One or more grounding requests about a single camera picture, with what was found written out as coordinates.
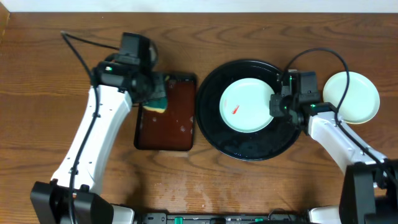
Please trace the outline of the pale green plate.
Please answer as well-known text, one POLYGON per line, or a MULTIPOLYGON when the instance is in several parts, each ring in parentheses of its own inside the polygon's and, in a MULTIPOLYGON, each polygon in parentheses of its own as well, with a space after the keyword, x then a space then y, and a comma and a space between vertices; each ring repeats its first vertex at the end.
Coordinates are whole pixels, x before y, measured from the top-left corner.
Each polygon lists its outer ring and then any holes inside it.
MULTIPOLYGON (((323 101, 338 106, 346 88, 346 72, 333 75, 323 87, 323 101)), ((380 96, 375 85, 365 76, 349 73, 349 88, 339 114, 346 123, 362 124, 371 120, 380 107, 380 96)))

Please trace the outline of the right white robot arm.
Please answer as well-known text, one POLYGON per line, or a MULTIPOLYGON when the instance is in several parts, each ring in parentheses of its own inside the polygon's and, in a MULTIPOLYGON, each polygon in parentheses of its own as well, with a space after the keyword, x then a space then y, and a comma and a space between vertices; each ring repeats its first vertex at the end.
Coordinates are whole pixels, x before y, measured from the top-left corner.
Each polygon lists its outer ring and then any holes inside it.
POLYGON ((366 144, 336 113, 317 98, 271 95, 270 114, 287 118, 318 142, 344 173, 339 205, 308 211, 311 223, 397 223, 397 161, 366 144))

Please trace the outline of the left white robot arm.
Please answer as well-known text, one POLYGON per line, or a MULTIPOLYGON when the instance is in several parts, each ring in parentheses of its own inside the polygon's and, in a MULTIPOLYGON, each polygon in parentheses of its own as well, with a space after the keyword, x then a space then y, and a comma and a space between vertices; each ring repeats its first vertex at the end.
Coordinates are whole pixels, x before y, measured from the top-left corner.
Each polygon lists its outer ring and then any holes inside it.
POLYGON ((106 164, 133 104, 166 96, 168 75, 150 65, 100 62, 83 119, 49 183, 36 182, 30 200, 40 223, 134 223, 134 210, 100 195, 106 164))

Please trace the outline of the light blue plate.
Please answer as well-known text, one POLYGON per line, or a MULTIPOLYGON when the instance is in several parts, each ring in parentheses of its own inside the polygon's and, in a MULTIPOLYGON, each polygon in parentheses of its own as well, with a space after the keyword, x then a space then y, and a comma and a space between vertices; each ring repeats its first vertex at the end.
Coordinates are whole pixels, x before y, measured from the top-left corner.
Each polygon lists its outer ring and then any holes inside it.
POLYGON ((269 101, 274 90, 256 78, 243 78, 230 84, 220 98, 219 111, 224 123, 240 133, 253 133, 268 126, 269 101))

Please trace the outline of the green yellow sponge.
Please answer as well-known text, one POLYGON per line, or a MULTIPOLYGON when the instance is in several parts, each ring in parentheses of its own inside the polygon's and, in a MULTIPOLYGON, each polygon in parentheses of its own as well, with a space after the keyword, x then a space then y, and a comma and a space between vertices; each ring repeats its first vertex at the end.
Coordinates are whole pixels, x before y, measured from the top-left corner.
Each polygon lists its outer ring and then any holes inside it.
POLYGON ((142 105, 142 107, 147 111, 153 111, 156 113, 164 113, 167 109, 168 100, 166 97, 159 98, 156 100, 151 100, 142 105))

